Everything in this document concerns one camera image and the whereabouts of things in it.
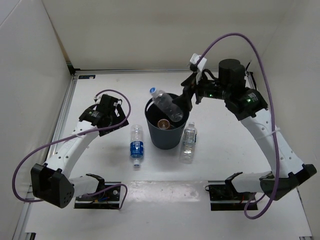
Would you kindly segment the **clear unlabelled plastic bottle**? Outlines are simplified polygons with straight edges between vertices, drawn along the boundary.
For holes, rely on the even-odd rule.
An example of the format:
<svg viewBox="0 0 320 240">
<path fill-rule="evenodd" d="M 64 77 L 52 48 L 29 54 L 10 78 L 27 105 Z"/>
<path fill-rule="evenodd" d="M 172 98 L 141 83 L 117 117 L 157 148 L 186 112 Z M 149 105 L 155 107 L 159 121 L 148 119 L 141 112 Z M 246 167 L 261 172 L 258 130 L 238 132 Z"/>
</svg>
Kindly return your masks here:
<svg viewBox="0 0 320 240">
<path fill-rule="evenodd" d="M 166 114 L 172 122 L 179 122 L 183 119 L 183 111 L 178 105 L 173 103 L 173 98 L 167 92 L 152 87 L 149 93 L 153 103 Z"/>
</svg>

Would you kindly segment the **clear bottle white green label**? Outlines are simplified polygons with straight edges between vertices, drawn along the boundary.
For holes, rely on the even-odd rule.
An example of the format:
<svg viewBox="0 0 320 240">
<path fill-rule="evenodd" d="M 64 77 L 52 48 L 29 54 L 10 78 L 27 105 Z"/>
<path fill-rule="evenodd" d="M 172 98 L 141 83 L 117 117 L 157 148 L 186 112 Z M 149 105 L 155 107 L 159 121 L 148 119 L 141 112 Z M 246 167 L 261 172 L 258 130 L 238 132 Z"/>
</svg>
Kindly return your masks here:
<svg viewBox="0 0 320 240">
<path fill-rule="evenodd" d="M 189 122 L 185 127 L 182 136 L 182 145 L 180 149 L 179 160 L 184 164 L 193 162 L 195 147 L 197 141 L 197 129 L 194 122 Z"/>
</svg>

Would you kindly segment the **clear bottle blue label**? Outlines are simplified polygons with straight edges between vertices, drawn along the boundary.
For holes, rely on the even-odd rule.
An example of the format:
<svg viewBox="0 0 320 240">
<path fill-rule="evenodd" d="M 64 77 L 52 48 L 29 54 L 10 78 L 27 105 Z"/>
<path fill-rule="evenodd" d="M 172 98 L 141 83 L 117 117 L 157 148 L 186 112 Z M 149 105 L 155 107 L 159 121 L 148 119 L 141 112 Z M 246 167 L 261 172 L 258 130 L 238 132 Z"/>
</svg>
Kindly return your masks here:
<svg viewBox="0 0 320 240">
<path fill-rule="evenodd" d="M 139 168 L 144 157 L 143 127 L 141 125 L 131 126 L 129 149 L 133 167 Z"/>
</svg>

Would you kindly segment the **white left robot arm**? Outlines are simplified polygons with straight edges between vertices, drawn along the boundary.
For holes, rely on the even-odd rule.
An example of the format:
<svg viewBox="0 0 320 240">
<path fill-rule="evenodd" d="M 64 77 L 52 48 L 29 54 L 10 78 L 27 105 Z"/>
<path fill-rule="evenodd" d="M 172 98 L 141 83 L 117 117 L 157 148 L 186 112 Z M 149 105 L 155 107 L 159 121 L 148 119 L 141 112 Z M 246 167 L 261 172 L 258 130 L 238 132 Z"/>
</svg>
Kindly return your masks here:
<svg viewBox="0 0 320 240">
<path fill-rule="evenodd" d="M 159 149 L 170 150 L 178 145 L 190 111 L 191 99 L 195 93 L 196 75 L 192 73 L 185 81 L 182 95 L 169 94 L 169 105 L 181 109 L 181 116 L 174 118 L 173 112 L 165 112 L 160 98 L 166 93 L 150 89 L 152 98 L 145 106 L 145 117 L 152 143 Z M 60 139 L 62 146 L 43 164 L 36 163 L 31 171 L 32 192 L 36 198 L 61 209 L 72 198 L 85 197 L 100 200 L 105 192 L 105 180 L 88 173 L 78 178 L 70 178 L 75 164 L 85 149 L 96 137 L 103 137 L 129 124 L 128 115 L 122 109 L 122 100 L 100 91 L 94 97 L 95 104 L 87 108 L 79 117 L 72 135 Z"/>
</svg>

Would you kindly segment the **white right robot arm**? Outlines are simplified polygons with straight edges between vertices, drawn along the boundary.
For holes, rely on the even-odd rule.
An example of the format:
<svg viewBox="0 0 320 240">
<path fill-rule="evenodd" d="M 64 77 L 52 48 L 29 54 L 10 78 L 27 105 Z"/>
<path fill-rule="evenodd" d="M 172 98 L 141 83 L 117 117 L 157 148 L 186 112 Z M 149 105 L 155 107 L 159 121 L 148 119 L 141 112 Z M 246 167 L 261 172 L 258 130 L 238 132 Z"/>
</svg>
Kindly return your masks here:
<svg viewBox="0 0 320 240">
<path fill-rule="evenodd" d="M 266 157 L 271 170 L 261 173 L 237 172 L 228 177 L 224 193 L 230 200 L 242 193 L 263 193 L 278 201 L 317 173 L 313 164 L 305 164 L 290 148 L 275 126 L 263 96 L 246 86 L 245 67 L 236 59 L 224 59 L 218 65 L 218 77 L 205 68 L 207 60 L 194 54 L 190 60 L 192 74 L 181 83 L 183 92 L 174 99 L 184 110 L 192 109 L 192 98 L 223 100 L 226 108 L 250 132 Z"/>
</svg>

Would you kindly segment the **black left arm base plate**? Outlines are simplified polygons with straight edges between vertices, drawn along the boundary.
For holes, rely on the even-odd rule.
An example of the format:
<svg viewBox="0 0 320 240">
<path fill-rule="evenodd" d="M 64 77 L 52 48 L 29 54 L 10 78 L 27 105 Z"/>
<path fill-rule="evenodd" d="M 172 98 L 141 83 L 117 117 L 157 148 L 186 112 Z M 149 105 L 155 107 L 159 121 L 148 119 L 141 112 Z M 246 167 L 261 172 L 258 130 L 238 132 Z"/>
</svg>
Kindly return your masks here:
<svg viewBox="0 0 320 240">
<path fill-rule="evenodd" d="M 74 209 L 118 210 L 120 208 L 121 186 L 113 187 L 93 197 L 76 197 Z"/>
</svg>

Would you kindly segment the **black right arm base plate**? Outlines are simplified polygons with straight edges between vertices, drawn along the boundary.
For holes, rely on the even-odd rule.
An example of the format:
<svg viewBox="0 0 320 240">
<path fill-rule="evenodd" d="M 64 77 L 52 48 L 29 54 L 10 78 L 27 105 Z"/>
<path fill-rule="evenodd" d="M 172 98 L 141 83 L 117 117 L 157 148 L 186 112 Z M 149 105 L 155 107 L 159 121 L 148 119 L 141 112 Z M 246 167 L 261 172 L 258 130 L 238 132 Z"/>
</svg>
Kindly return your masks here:
<svg viewBox="0 0 320 240">
<path fill-rule="evenodd" d="M 250 193 L 233 194 L 224 183 L 216 181 L 209 181 L 204 189 L 209 193 L 212 212 L 243 211 L 251 196 Z"/>
</svg>

